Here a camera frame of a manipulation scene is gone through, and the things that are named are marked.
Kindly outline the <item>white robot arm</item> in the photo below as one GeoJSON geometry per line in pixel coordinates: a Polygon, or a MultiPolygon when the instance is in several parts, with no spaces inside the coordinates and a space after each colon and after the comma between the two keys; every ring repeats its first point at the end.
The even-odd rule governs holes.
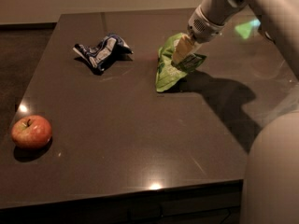
{"type": "MultiPolygon", "coordinates": [[[[252,84],[263,96],[275,96],[271,84],[298,77],[298,0],[204,0],[192,14],[193,40],[211,40],[234,14],[250,7],[263,34],[281,56],[259,56],[252,62],[252,84]]],[[[221,213],[220,224],[299,224],[298,90],[292,88],[268,115],[254,122],[242,111],[246,89],[205,73],[192,75],[185,91],[197,91],[249,152],[242,181],[241,204],[221,213]]]]}

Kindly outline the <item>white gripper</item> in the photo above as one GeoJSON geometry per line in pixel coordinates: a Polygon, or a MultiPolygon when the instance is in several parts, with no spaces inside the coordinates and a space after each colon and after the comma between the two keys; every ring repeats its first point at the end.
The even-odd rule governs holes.
{"type": "Polygon", "coordinates": [[[187,29],[189,35],[181,37],[172,55],[172,61],[175,64],[199,50],[201,44],[209,42],[219,35],[223,25],[210,21],[202,12],[201,7],[198,7],[189,18],[187,29]]]}

